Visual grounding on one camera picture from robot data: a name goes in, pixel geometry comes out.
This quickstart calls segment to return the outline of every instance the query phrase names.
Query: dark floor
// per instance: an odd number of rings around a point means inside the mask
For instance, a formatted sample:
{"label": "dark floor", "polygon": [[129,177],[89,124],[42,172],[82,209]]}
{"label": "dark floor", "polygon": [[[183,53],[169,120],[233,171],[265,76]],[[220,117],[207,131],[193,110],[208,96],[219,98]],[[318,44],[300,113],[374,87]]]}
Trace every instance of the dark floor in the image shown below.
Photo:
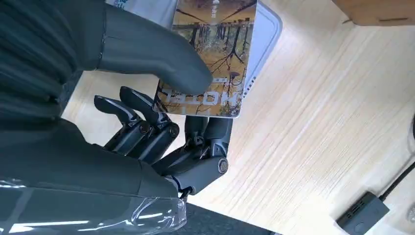
{"label": "dark floor", "polygon": [[[76,72],[65,84],[60,97],[62,110],[68,104],[82,72]],[[230,217],[205,210],[198,206],[187,205],[187,223],[179,230],[168,235],[273,235],[274,233]]]}

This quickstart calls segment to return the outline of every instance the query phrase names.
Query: light wood surface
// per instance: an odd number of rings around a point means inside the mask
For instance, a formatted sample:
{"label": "light wood surface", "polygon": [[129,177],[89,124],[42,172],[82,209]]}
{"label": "light wood surface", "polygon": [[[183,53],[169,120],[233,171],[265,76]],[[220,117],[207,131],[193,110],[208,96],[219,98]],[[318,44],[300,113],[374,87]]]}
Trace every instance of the light wood surface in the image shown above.
{"label": "light wood surface", "polygon": [[[229,172],[189,201],[284,235],[343,234],[335,219],[366,190],[380,194],[415,149],[415,27],[342,24],[329,0],[264,2],[282,36],[234,122]],[[157,78],[86,72],[63,117],[104,144],[120,125],[93,95],[117,98],[122,85],[153,96]],[[385,203],[369,234],[415,234],[415,172]]]}

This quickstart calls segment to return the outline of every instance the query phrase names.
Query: metal screw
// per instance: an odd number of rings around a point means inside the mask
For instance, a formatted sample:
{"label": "metal screw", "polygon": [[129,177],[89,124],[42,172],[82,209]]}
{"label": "metal screw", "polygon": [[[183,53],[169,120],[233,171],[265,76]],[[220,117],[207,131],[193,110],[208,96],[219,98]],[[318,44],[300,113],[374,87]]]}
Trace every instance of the metal screw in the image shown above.
{"label": "metal screw", "polygon": [[228,160],[226,160],[226,158],[222,158],[219,160],[218,162],[218,171],[221,174],[224,174],[228,171],[228,167],[229,167],[229,163]]}
{"label": "metal screw", "polygon": [[143,122],[140,125],[140,132],[142,134],[147,134],[150,131],[150,125],[147,122]]}
{"label": "metal screw", "polygon": [[179,135],[179,128],[176,125],[173,125],[169,129],[171,137],[175,138]]}

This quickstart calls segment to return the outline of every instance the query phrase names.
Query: black device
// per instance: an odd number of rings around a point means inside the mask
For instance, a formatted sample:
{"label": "black device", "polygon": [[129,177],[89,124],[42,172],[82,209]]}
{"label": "black device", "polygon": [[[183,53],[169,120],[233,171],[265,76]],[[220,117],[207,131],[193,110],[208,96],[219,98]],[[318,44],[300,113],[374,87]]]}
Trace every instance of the black device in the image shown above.
{"label": "black device", "polygon": [[350,235],[363,235],[388,212],[376,195],[366,192],[336,222]]}
{"label": "black device", "polygon": [[[415,139],[415,117],[412,121],[412,135]],[[336,220],[337,224],[350,235],[365,234],[389,212],[389,208],[383,202],[414,168],[415,162],[406,168],[379,197],[366,192]]]}

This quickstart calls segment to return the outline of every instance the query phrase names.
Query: black power adapter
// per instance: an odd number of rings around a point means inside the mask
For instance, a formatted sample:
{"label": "black power adapter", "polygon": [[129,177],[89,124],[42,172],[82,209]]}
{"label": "black power adapter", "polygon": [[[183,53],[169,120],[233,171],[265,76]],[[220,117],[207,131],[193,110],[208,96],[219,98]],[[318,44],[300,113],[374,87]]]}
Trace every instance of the black power adapter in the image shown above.
{"label": "black power adapter", "polygon": [[366,192],[336,222],[350,235],[363,235],[388,212],[389,208],[377,196]]}

